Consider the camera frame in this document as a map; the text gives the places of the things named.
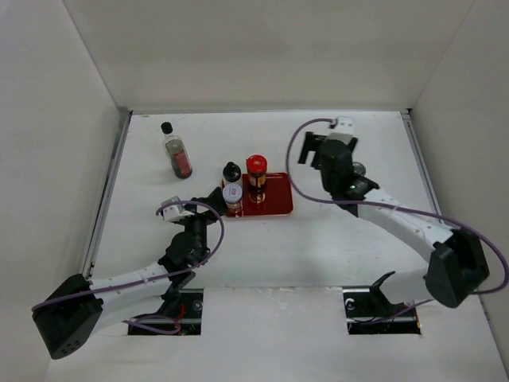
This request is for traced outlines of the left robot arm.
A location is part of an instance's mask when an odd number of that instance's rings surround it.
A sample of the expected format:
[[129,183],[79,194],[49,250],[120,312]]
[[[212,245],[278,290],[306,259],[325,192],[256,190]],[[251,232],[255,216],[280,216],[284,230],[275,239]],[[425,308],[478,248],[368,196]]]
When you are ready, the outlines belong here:
[[104,279],[75,274],[32,308],[32,319],[53,360],[70,356],[95,333],[127,322],[140,326],[145,316],[170,317],[178,295],[218,251],[208,246],[208,227],[223,225],[227,214],[222,189],[183,201],[172,197],[156,211],[164,221],[182,226],[164,255],[148,266]]

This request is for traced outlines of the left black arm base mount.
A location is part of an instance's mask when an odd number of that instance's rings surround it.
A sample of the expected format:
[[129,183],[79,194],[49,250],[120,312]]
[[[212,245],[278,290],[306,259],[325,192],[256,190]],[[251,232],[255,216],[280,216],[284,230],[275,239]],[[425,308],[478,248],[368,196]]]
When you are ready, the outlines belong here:
[[199,336],[204,308],[203,289],[183,289],[167,298],[162,307],[148,317],[135,318],[139,326],[129,325],[128,336]]

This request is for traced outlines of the white bottle black cap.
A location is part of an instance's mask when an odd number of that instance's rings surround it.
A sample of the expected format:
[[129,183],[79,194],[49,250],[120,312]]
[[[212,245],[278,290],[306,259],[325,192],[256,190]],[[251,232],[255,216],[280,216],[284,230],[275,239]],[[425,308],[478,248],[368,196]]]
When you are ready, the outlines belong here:
[[239,165],[234,162],[228,162],[222,171],[223,186],[229,184],[243,185],[242,170]]

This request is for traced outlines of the dark sauce glass bottle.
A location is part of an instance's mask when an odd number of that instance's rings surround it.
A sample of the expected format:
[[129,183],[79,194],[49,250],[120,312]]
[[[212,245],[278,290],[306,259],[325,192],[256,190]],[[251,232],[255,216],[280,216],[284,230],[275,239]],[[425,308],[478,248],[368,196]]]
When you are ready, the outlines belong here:
[[192,165],[182,139],[174,134],[173,125],[170,122],[161,124],[161,131],[165,136],[164,148],[170,165],[176,177],[186,179],[192,175]]

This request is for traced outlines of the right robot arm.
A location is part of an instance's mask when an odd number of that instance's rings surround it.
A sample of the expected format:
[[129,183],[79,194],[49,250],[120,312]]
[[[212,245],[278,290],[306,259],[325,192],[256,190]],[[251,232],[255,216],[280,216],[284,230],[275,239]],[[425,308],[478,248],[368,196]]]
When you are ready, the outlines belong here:
[[353,216],[390,233],[416,251],[427,267],[396,273],[389,271],[373,283],[369,306],[389,314],[400,302],[432,298],[457,308],[489,275],[480,240],[465,229],[450,228],[405,212],[377,183],[355,170],[352,154],[357,140],[346,134],[323,136],[308,132],[299,156],[321,173],[332,202]]

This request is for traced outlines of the small jar pink label lid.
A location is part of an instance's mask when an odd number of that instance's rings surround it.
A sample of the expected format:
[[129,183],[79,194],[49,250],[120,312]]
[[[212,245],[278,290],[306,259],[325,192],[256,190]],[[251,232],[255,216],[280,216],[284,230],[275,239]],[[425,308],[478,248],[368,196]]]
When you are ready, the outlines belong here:
[[240,185],[236,183],[225,185],[222,195],[230,214],[237,214],[242,210],[243,189]]

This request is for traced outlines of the red lid sauce jar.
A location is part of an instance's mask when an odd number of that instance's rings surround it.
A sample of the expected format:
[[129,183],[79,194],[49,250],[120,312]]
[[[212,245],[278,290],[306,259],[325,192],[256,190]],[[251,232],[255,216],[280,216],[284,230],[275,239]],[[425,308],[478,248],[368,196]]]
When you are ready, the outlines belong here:
[[259,205],[265,200],[267,160],[261,154],[253,154],[246,163],[249,198]]

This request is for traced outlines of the silver lid jar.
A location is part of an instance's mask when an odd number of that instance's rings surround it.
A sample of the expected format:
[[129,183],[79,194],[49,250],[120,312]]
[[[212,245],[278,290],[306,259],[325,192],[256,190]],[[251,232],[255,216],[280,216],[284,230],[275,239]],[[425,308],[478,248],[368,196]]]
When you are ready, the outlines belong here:
[[366,175],[366,167],[360,162],[353,162],[353,173],[356,177],[364,177]]

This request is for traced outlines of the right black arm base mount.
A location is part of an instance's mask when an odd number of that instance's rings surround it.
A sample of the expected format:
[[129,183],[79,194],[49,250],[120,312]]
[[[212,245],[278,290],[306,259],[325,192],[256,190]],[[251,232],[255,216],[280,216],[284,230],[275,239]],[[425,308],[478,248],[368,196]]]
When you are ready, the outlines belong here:
[[342,289],[350,335],[422,333],[416,308],[410,309],[412,302],[393,304],[380,289],[393,274],[394,271],[388,272],[369,286],[346,286]]

